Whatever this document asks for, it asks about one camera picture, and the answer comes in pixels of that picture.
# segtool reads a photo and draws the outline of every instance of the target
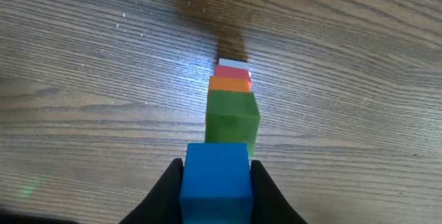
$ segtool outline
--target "white block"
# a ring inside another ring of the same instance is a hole
[[[230,59],[220,58],[220,61],[218,62],[218,64],[221,66],[229,66],[232,68],[241,68],[241,69],[245,69],[245,70],[249,71],[249,64],[246,62],[238,62],[238,61],[233,61]]]

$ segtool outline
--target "block top face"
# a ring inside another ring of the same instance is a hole
[[[260,115],[253,93],[210,90],[207,102],[206,114]]]
[[[216,65],[215,76],[243,79],[251,82],[249,72],[241,68],[232,68],[229,66]]]
[[[210,77],[209,90],[250,93],[249,83],[246,80],[220,76]]]
[[[238,197],[252,197],[246,144],[189,144],[180,198]]]
[[[239,62],[231,59],[220,58],[218,64],[222,66],[230,66],[233,68],[241,68],[249,71],[249,64],[246,62]]]

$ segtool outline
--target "wood grain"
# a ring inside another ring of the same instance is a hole
[[[0,207],[117,223],[203,141],[232,57],[256,159],[307,222],[440,223],[441,4],[0,0]]]

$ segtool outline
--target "orange block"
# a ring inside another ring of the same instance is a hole
[[[247,80],[220,76],[210,76],[209,90],[250,93]]]

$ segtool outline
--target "colored block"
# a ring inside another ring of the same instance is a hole
[[[249,83],[249,89],[251,89],[250,75],[245,69],[216,65],[215,76],[246,80]]]
[[[210,77],[209,90],[250,93],[248,81],[220,76]]]
[[[189,144],[180,207],[184,224],[250,224],[253,207],[245,144]]]
[[[209,91],[205,142],[244,142],[253,157],[259,124],[253,93]]]
[[[245,69],[245,70],[249,71],[249,64],[246,62],[239,62],[239,61],[234,61],[234,60],[230,60],[230,59],[220,58],[220,60],[218,61],[218,64],[222,65],[222,66],[229,66],[229,67],[233,67],[233,68]]]

